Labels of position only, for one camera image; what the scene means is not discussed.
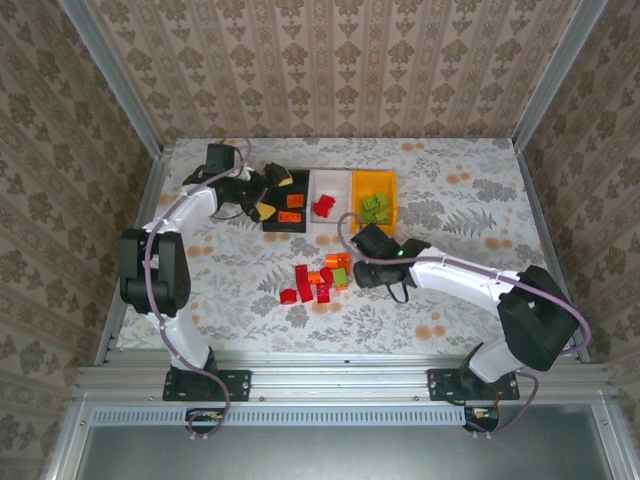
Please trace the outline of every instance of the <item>black mounting bracket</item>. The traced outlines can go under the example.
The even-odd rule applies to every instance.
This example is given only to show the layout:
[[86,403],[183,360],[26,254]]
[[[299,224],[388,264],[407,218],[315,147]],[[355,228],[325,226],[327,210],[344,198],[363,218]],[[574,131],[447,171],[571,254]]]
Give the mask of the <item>black mounting bracket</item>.
[[[218,370],[215,356],[209,358],[203,370],[216,375],[229,390],[232,402],[248,402],[251,393],[251,370]],[[165,402],[224,402],[224,392],[211,378],[174,366],[167,372],[162,391]]]
[[480,388],[463,386],[463,378],[458,368],[432,368],[427,370],[427,384],[431,401],[462,404],[465,401],[494,401],[496,390],[500,400],[518,400],[520,391],[514,373],[508,373],[494,383],[484,383]]

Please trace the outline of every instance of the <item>green cube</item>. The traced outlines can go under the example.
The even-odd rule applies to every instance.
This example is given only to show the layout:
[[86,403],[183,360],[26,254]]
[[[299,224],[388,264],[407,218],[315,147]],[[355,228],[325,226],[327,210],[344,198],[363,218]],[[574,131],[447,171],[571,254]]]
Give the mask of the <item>green cube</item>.
[[389,223],[389,215],[387,215],[387,212],[376,213],[376,223],[381,225]]
[[389,206],[389,200],[383,193],[378,192],[373,196],[373,198],[376,200],[376,203],[378,204],[378,208],[380,210],[384,210]]
[[362,211],[375,213],[378,210],[378,202],[374,197],[367,197],[362,201]]
[[347,271],[344,268],[336,268],[333,270],[333,283],[336,287],[342,287],[347,282]]

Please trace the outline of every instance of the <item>patterned wallpaper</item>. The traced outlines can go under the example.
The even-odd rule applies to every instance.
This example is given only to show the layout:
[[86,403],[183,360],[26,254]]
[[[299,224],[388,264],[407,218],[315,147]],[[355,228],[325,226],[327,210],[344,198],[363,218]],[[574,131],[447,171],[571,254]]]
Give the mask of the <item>patterned wallpaper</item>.
[[0,2],[0,478],[38,478],[91,364],[148,154],[57,2]]
[[579,0],[88,0],[164,141],[509,137]]
[[609,1],[525,155],[592,354],[640,440],[640,1]]

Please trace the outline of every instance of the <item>table surface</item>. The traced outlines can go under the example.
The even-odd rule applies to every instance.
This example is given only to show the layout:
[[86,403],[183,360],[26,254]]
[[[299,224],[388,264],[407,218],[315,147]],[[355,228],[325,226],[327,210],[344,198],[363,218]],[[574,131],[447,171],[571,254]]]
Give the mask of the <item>table surface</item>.
[[[204,163],[213,139],[179,140],[157,213]],[[244,140],[237,146],[246,151]],[[545,266],[516,154],[508,139],[254,139],[250,165],[393,170],[398,187],[396,238],[431,242],[461,258],[524,270]],[[218,216],[234,214],[224,206]],[[343,251],[336,235],[263,233],[242,215],[208,219],[188,243],[192,291],[187,308],[215,350],[463,354],[500,332],[497,317],[433,290],[410,289],[393,302],[383,287],[361,290],[350,276],[330,304],[282,306],[295,288],[294,266],[319,270]],[[131,308],[121,348],[161,348],[156,330]]]

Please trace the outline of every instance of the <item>red block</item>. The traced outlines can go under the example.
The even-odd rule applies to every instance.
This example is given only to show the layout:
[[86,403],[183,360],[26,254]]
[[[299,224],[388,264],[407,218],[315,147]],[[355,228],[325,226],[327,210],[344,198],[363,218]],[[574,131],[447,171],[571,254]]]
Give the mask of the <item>red block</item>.
[[311,285],[308,283],[298,284],[298,292],[300,292],[300,300],[302,303],[313,300],[313,292],[311,291]]
[[331,207],[329,205],[322,203],[313,204],[313,213],[315,213],[319,217],[327,218],[329,216],[329,210],[331,210]]
[[333,283],[333,273],[331,273],[331,269],[329,267],[321,268],[320,276],[322,277],[322,280],[324,280],[324,284],[327,287],[330,287]]
[[280,305],[291,305],[298,301],[298,294],[292,288],[280,292]]
[[296,272],[296,285],[298,287],[303,283],[309,283],[306,265],[296,265],[295,272]]
[[318,203],[320,205],[326,205],[329,208],[331,208],[336,204],[336,199],[333,197],[330,197],[329,195],[322,195],[320,197],[320,200],[318,200]]
[[329,303],[329,286],[326,283],[316,285],[316,294],[318,295],[318,303]]

